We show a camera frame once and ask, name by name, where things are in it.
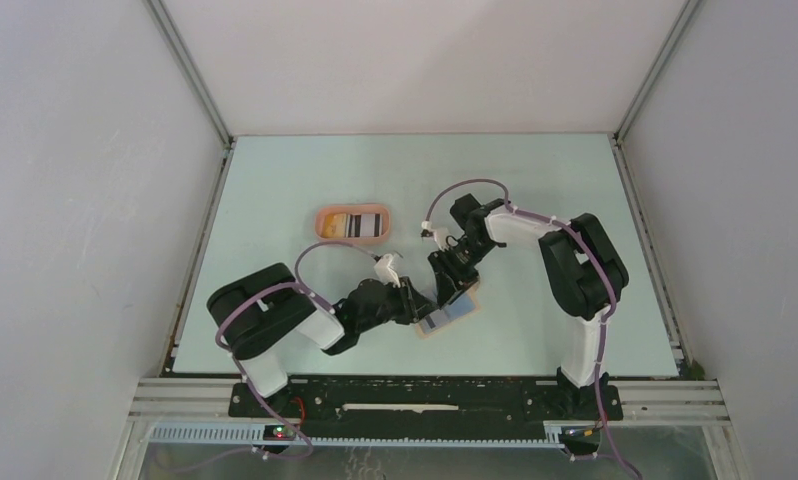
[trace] white wall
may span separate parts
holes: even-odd
[[[755,477],[798,478],[798,0],[705,2],[626,151]]]
[[[0,479],[104,478],[220,158],[141,1],[0,0]]]
[[[168,0],[235,134],[608,132],[684,0]]]

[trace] white enclosure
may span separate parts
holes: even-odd
[[[175,0],[234,135],[615,131],[684,0]]]
[[[141,2],[0,1],[0,478],[105,477],[221,155]]]

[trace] glass panel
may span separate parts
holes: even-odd
[[[716,478],[702,430],[698,427],[615,428],[614,439],[627,460],[645,478],[704,480]],[[261,478],[354,480],[627,479],[611,460],[576,462],[549,449],[318,447],[305,460],[263,461],[259,454],[238,453],[189,472],[186,467],[232,450],[231,446],[153,444],[143,466],[144,480]],[[603,445],[600,452],[608,452]]]

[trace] wire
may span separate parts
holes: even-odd
[[[325,240],[325,241],[322,241],[322,242],[317,242],[317,243],[311,245],[310,247],[306,248],[305,250],[302,251],[302,253],[299,254],[299,257],[296,258],[296,263],[293,265],[293,276],[296,277],[296,281],[301,286],[302,293],[305,293],[305,294],[309,295],[311,297],[311,299],[313,299],[315,301],[315,303],[317,303],[317,305],[320,306],[320,308],[322,308],[323,310],[329,312],[329,311],[331,311],[331,308],[332,308],[331,302],[329,302],[328,300],[326,300],[325,298],[321,297],[316,292],[311,290],[311,287],[307,286],[305,284],[305,282],[302,281],[302,275],[299,274],[299,265],[302,263],[302,259],[305,258],[305,255],[310,253],[311,250],[314,250],[315,248],[324,247],[326,245],[337,245],[337,246],[341,246],[341,247],[354,248],[355,250],[372,257],[372,259],[376,260],[376,261],[378,261],[379,257],[375,253],[373,253],[373,252],[371,252],[371,251],[369,251],[369,250],[367,250],[365,248],[361,248],[361,247],[359,247],[357,245],[353,245],[353,244],[351,244],[349,242],[344,242],[344,241],[341,241],[341,240]]]
[[[267,295],[275,293],[275,292],[277,292],[279,290],[284,290],[284,289],[287,289],[287,288],[300,290],[300,289],[306,288],[306,287],[304,287],[304,285],[302,285],[300,283],[296,283],[296,282],[284,282],[284,283],[279,283],[277,285],[273,285],[273,286],[271,286],[269,288],[261,290],[260,292],[256,293],[255,295],[252,295],[248,300],[243,302],[243,304],[241,304],[239,307],[235,308],[234,311],[231,312],[231,314],[229,314],[228,317],[225,319],[225,321],[223,321],[222,324],[219,326],[219,329],[216,331],[216,344],[220,348],[222,348],[223,350],[231,353],[231,348],[229,348],[229,346],[226,345],[222,341],[222,336],[225,333],[225,331],[228,329],[228,327],[231,325],[231,323],[234,322],[234,320],[236,320],[237,317],[240,316],[240,314],[243,313],[247,308],[249,308],[250,306],[254,305],[258,300],[266,297]],[[292,423],[288,422],[284,417],[279,415],[278,412],[273,410],[272,407],[270,407],[269,404],[266,402],[266,400],[264,400],[264,398],[261,396],[261,394],[258,393],[258,389],[255,388],[255,384],[252,382],[252,379],[249,377],[248,373],[246,373],[246,370],[243,368],[243,364],[241,364],[240,361],[237,360],[237,358],[234,357],[233,355],[232,355],[231,359],[234,361],[234,365],[237,366],[237,370],[239,370],[240,374],[243,375],[243,380],[246,382],[246,386],[249,387],[249,391],[252,392],[252,395],[254,395],[254,397],[258,401],[258,403],[261,404],[261,407],[263,407],[263,409],[266,410],[266,412],[272,418],[278,420],[279,422],[281,422],[282,425],[284,425],[285,427],[287,427],[290,430],[292,430],[293,433],[295,433],[297,437],[302,439],[302,441],[304,441],[305,444],[308,446],[308,450],[305,453],[300,453],[300,454],[296,454],[296,455],[279,455],[277,453],[263,451],[264,456],[271,456],[271,457],[280,458],[280,459],[284,459],[284,460],[298,460],[298,459],[305,458],[308,455],[310,455],[311,453],[313,453],[314,445],[311,443],[311,439],[307,435],[302,433],[302,431],[299,430],[298,427],[296,427]]]
[[[159,469],[161,469],[161,470],[163,470],[165,472],[174,473],[174,474],[177,475],[177,474],[192,472],[193,470],[198,470],[200,468],[207,467],[208,465],[216,462],[217,460],[222,460],[223,458],[228,457],[230,455],[236,455],[236,454],[239,454],[239,453],[248,453],[248,452],[252,452],[253,450],[254,450],[253,447],[232,448],[230,450],[226,450],[226,451],[224,451],[222,453],[214,455],[213,457],[210,457],[210,458],[207,458],[205,460],[202,460],[199,463],[194,463],[193,465],[187,465],[187,466],[184,466],[184,467],[167,467],[166,465],[161,463],[160,458],[158,457],[158,455],[156,453],[152,455],[152,461],[154,462],[155,466],[158,467]]]
[[[429,207],[428,207],[428,212],[426,212],[425,221],[427,222],[427,221],[431,220],[431,214],[432,214],[432,212],[434,212],[435,205],[437,205],[437,202],[439,202],[440,199],[443,198],[444,195],[446,195],[447,193],[451,192],[452,190],[455,190],[458,187],[463,187],[464,185],[469,185],[471,183],[490,183],[490,184],[496,185],[497,187],[502,189],[503,197],[504,197],[504,200],[505,200],[505,205],[509,205],[511,203],[510,200],[508,200],[508,197],[509,197],[508,187],[506,187],[504,183],[499,182],[497,180],[493,180],[492,178],[472,178],[470,180],[464,180],[463,182],[458,182],[458,183],[446,188],[446,190],[444,190],[444,191],[440,192],[439,194],[437,194],[437,196],[434,197],[434,200],[432,200],[431,205],[429,205]]]
[[[302,428],[302,425],[305,424],[305,402],[300,397],[293,397],[290,401],[299,404],[299,410],[302,411],[302,416],[299,417],[299,428]]]

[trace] metal frame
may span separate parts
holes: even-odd
[[[228,174],[233,142],[207,86],[199,75],[183,39],[178,33],[163,0],[144,0],[152,18],[161,30],[164,40],[173,52],[180,68],[201,101],[223,144],[228,148],[220,169],[219,178],[211,196],[205,222],[202,226],[191,269],[187,273],[181,308],[175,315],[175,327],[170,349],[165,353],[164,366],[177,352],[177,344],[183,329],[192,298],[199,266],[207,247],[210,229],[219,205],[222,185]],[[626,161],[622,140],[625,139],[636,120],[644,102],[651,93],[656,80],[672,57],[684,32],[699,10],[702,0],[688,0],[669,32],[661,51],[653,62],[643,84],[632,100],[625,117],[609,141],[617,163],[620,179],[632,211],[635,227],[653,281],[653,287],[661,307],[668,340],[680,366],[693,361],[689,342],[683,325],[678,321],[671,302],[661,261],[650,237],[649,222],[642,209],[636,179]],[[228,417],[228,406],[235,378],[146,378],[139,382],[134,401],[126,420],[114,458],[110,478],[112,480],[135,480],[142,473],[143,461],[150,443],[169,441],[179,443],[236,444],[253,443],[262,432],[263,425],[270,420]],[[688,380],[612,380],[620,392],[624,418],[612,422],[612,426],[699,426],[703,430],[712,464],[718,480],[742,480],[749,478],[743,455],[738,447],[729,413],[723,402],[716,381]],[[478,446],[506,448],[557,447],[557,433],[566,426],[578,422],[546,422],[547,439],[534,442],[415,442],[379,441],[377,439],[315,439],[317,445],[355,446],[366,445],[415,445],[415,446]]]
[[[659,261],[659,255],[655,249],[655,244],[649,235],[649,222],[640,202],[640,195],[634,181],[633,172],[626,160],[625,152],[617,142],[615,136],[609,135],[608,140],[611,142],[611,150],[614,153],[614,160],[617,163],[620,180],[623,182],[626,200],[629,202],[629,210],[631,210],[632,218],[635,222],[635,230],[640,239],[641,250],[646,259],[649,276],[652,279],[652,287],[655,290],[655,296],[658,298],[661,316],[664,320],[664,327],[667,329],[667,336],[670,339],[670,348],[673,349],[673,355],[677,363],[686,363],[690,365],[694,357],[693,352],[690,351],[690,342],[687,340],[688,335],[679,324],[676,312],[673,309],[670,290],[667,287],[664,272],[661,269],[661,262]]]
[[[208,86],[199,74],[199,69],[196,67],[193,57],[190,56],[190,51],[187,50],[184,39],[181,38],[181,34],[178,33],[178,29],[175,27],[175,22],[172,21],[169,10],[167,10],[163,0],[143,0],[143,2],[149,9],[152,20],[154,20],[155,24],[158,26],[164,41],[175,57],[176,63],[178,63],[178,66],[184,73],[187,83],[202,103],[205,114],[207,114],[208,119],[213,123],[223,146],[226,148],[230,147],[233,142],[231,132],[225,125],[222,114],[219,113],[219,108],[217,108],[216,103],[213,101]]]
[[[623,116],[620,126],[617,128],[616,136],[620,141],[625,140],[626,136],[629,134],[629,130],[631,130],[632,125],[634,125],[646,99],[649,97],[649,94],[652,93],[652,89],[658,77],[664,72],[664,68],[670,62],[670,58],[673,56],[676,48],[678,48],[679,42],[682,40],[684,33],[693,22],[696,13],[699,11],[699,7],[701,7],[703,3],[705,3],[705,0],[687,0],[684,6],[682,6],[679,16],[676,17],[676,21],[670,28],[670,33],[667,34],[667,38],[664,39],[664,43],[658,51],[658,56],[655,57],[652,66],[649,67],[646,78],[643,79],[643,83],[635,94],[635,98],[632,99],[632,103]]]
[[[228,417],[231,389],[239,379],[146,378],[131,404],[110,478],[135,480],[150,444],[200,443],[260,445],[272,419]],[[620,392],[624,418],[612,427],[698,426],[702,428],[718,480],[749,478],[729,413],[716,381],[612,380]],[[535,441],[415,441],[314,438],[318,446],[416,446],[482,448],[560,448],[558,434],[579,422],[545,422],[546,439]]]

